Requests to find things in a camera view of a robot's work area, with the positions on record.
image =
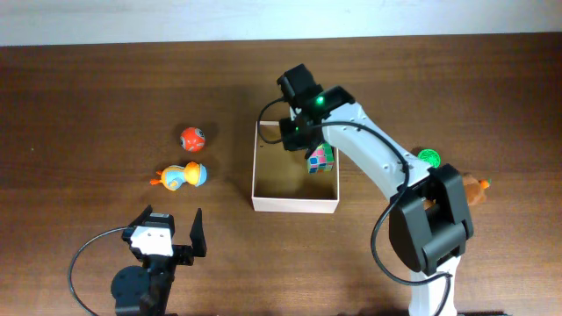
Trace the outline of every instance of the open box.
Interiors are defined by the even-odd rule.
[[[266,139],[281,137],[278,122],[261,122]],[[289,152],[283,144],[266,144],[257,134],[254,145],[252,202],[259,212],[333,213],[340,202],[340,160],[334,148],[334,167],[309,174],[305,151]]]

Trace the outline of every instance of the yellow toy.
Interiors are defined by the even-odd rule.
[[[187,166],[169,166],[164,171],[157,171],[160,180],[150,180],[150,184],[162,183],[168,190],[177,190],[182,184],[189,183],[198,187],[207,180],[207,169],[202,164],[190,162]]]

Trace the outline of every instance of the brown plush toy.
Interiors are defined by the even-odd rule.
[[[465,187],[466,202],[468,206],[478,205],[486,201],[485,189],[490,187],[490,180],[476,180],[471,174],[463,175],[463,186]],[[433,206],[433,201],[424,201],[426,209]]]

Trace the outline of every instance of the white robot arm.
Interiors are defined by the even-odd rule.
[[[351,158],[391,201],[393,207],[378,225],[389,215],[391,244],[411,269],[412,281],[401,280],[384,267],[374,242],[371,250],[390,278],[413,285],[410,314],[456,315],[454,275],[465,243],[473,235],[459,173],[448,164],[432,168],[410,154],[378,128],[347,91],[339,86],[324,90],[304,65],[285,72],[277,83],[282,100],[291,106],[291,117],[279,121],[284,148],[307,149],[308,158],[325,141]],[[434,202],[427,210],[426,199]]]

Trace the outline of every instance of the green ball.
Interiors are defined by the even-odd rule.
[[[418,154],[418,158],[425,162],[429,162],[429,164],[431,164],[434,168],[438,168],[441,164],[441,157],[439,157],[437,151],[433,149],[423,149]]]

